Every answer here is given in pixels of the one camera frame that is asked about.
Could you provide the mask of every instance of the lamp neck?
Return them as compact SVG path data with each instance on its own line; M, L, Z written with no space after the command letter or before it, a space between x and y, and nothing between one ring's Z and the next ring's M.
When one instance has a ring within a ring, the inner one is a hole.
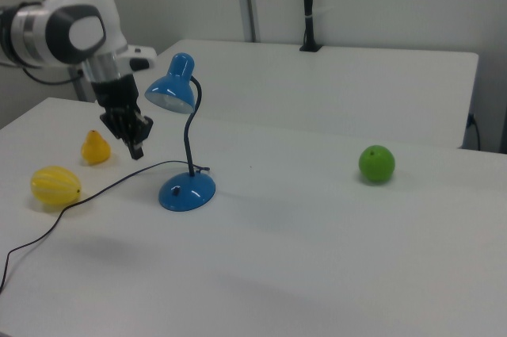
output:
M193 82L194 85L196 85L197 88L197 100L196 100L196 106L194 107L193 113L190 114L189 119L187 120L185 124L185 134L183 136L183 139L185 141L185 152L187 153L187 161L189 162L189 173L190 176L193 177L196 175L196 172L193 168L193 161L192 161L192 151L190 150L190 140L189 140L189 129L190 124L192 123L193 117L196 115L197 110L200 106L200 99L203 96L202 89L200 88L199 81L197 79L193 78L193 76L190 78L190 80Z

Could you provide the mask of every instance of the lamp shade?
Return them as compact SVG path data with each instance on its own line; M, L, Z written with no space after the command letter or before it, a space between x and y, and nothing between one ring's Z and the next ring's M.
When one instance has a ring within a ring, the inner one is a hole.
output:
M153 82L144 96L158 107L174 113L192 113L195 100L190 88L190 79L194 66L195 63L190 55L176 54L167 75Z

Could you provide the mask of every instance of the white table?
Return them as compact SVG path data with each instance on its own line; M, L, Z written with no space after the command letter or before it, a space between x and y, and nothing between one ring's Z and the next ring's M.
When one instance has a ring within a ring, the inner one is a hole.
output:
M33 171L71 169L85 195L140 167L184 159L185 116L145 111L145 157L98 120L98 105L48 99L0 131L0 257L55 214L29 192ZM98 129L114 156L87 167ZM384 143L393 179L370 186L357 159L372 141L196 117L195 163L215 197L172 213L162 183L131 178L81 208L33 251L15 254L0 296L13 337L476 337L507 330L503 155Z
M136 75L141 109L178 52L196 61L201 117L451 148L463 143L478 62L462 52L183 40Z

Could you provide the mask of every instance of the black cable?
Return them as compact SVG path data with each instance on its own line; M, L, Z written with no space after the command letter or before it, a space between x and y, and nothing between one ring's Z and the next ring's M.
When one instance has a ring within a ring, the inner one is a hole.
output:
M3 67L17 67L15 65L9 65L8 63L3 63L3 62L0 62L0 66L3 66Z
M21 248L25 248L25 247L31 246L31 245L33 245L34 243L37 243L37 242L41 241L42 239L46 238L47 236L49 236L49 235L52 233L52 231L53 231L53 230L55 230L56 225L60 222L60 219L62 218L63 214L64 214L64 213L65 213L68 209L74 208L75 206L82 205L82 204L84 204L84 203L86 203L86 202L88 202L88 201L93 200L95 197L98 197L98 196L100 196L101 194L103 194L106 190L109 190L109 189L113 188L114 186L116 186L116 185L118 185L118 184L122 183L123 181L125 181L125 180L129 179L129 178L130 178L130 177L132 177L132 176L135 176L136 174L139 174L139 173L141 173L141 172L144 172L145 170L148 170L148 169L151 169L151 168L155 168L155 167L158 167L159 165L162 165L162 164L167 164L167 163L183 163L183 164L188 164L186 161L181 161L181 160L168 160L168 161L163 161L163 162L161 162L161 163L157 163L157 164L151 165L151 166L149 166L149 167L146 167L146 168L140 169L140 170L138 170L138 171L136 171L136 172L134 172L134 173L130 173L128 176L125 176L125 177L123 177L121 180L118 180L118 181L114 182L113 184L111 184L110 186L108 186L108 187L104 188L104 189L103 189L103 190L101 190L100 192L95 193L93 196L88 197L87 199L82 200L82 201L80 201L80 202L76 202L75 204L68 205L68 206L67 206L66 208L64 208L64 209L62 210L62 212L58 215L58 218L56 219L55 223L51 226L51 228L50 228L49 230L47 230L47 231L46 231L46 232L45 232L42 236L40 236L39 238L37 238L37 239L33 240L33 241L32 241L32 242L30 242L30 243L27 243L27 244L24 244L24 245L22 245L22 246L16 247L16 248L12 249L11 251L9 251L9 253L7 254L6 266L5 266L4 270L3 270L2 284L0 284L0 294L2 294L2 291L3 291L4 286L5 286L5 283L6 283L6 278L7 278L7 269L9 268L9 257L10 257L10 255L11 255L13 252L15 252L15 251L17 251L17 250L20 250ZM193 166L194 166L195 168L197 168L199 172L200 172L200 171L202 171L202 170L207 170L207 171L209 171L209 170L210 170L210 169L209 169L209 168L207 168L207 167L200 167L200 166L195 165L195 164L193 164Z
M78 77L74 77L74 78L71 78L71 79L66 79L65 81L57 81L57 82L48 82L48 81L43 81L42 79L38 79L36 76L33 76L28 70L26 70L25 68L23 68L23 72L25 74L27 74L28 77L30 77L31 79L33 79L35 82L38 82L38 83L41 83L43 85L47 85L47 86L59 86L59 85L66 85L67 83L72 83L72 82L76 82L78 81L79 79L82 78L82 71L78 71Z
M475 133L477 134L477 150L480 151L481 150L481 135L478 133L478 126L477 126L477 122L475 121L475 118L474 118L474 126L475 126Z
M481 150L481 135L478 131L477 121L475 120L475 115L473 113L469 113L468 118L467 118L467 129L469 129L472 125L475 127L475 135L477 135L477 150L480 151Z

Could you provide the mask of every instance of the lamp base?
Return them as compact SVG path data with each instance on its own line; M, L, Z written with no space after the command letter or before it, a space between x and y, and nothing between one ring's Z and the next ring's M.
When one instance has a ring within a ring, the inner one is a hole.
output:
M195 176L191 176L181 173L160 188L158 201L173 212L186 212L204 205L214 194L215 183L207 174L196 172Z

